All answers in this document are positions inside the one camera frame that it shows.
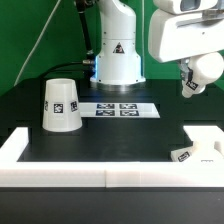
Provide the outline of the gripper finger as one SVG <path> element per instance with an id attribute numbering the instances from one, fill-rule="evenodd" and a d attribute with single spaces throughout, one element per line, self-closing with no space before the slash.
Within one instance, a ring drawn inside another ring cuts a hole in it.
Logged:
<path id="1" fill-rule="evenodd" d="M 189 58 L 181 59 L 178 62 L 178 66 L 181 71 L 181 78 L 183 81 L 191 81 L 193 77 L 193 70 L 188 67 L 189 62 Z"/>

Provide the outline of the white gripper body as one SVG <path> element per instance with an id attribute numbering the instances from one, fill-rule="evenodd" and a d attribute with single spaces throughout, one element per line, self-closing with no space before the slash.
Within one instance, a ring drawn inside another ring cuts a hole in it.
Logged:
<path id="1" fill-rule="evenodd" d="M 224 50 L 224 0 L 153 0 L 148 50 L 159 62 Z"/>

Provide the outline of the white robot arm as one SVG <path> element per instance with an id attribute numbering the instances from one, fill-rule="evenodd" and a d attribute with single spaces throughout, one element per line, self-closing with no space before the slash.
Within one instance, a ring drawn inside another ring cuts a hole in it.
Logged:
<path id="1" fill-rule="evenodd" d="M 224 0 L 153 0 L 148 51 L 158 62 L 175 61 L 182 95 L 204 91 L 224 72 Z M 142 84 L 141 57 L 135 49 L 136 15 L 119 0 L 99 0 L 101 51 L 91 84 L 124 90 Z"/>

